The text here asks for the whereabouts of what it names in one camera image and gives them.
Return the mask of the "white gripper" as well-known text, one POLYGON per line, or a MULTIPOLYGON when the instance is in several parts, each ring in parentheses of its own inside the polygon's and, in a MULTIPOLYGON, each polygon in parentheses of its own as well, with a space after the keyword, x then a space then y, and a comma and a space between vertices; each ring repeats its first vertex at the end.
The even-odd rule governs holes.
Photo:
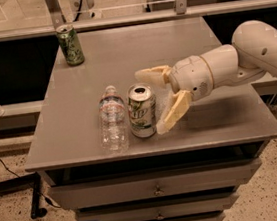
POLYGON ((232 45, 225 44, 201 56, 190 56, 176 62, 173 68, 166 65, 145 68, 135 73, 135 78, 150 85, 172 91, 165 109, 157 122, 157 133, 165 134, 176 125, 194 100, 211 94, 215 88, 233 85, 238 74, 238 55, 232 45))

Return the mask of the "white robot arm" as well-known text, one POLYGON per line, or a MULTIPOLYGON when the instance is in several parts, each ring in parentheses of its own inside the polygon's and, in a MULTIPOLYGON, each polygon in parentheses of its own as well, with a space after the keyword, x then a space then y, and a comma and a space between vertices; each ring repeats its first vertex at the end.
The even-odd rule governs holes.
POLYGON ((143 83, 171 87, 158 120, 157 133, 165 134, 187 113, 191 103, 220 86, 244 85, 270 73, 277 77, 277 29, 249 20, 235 29, 232 42, 201 56, 192 55, 174 66, 145 68, 135 74, 143 83))

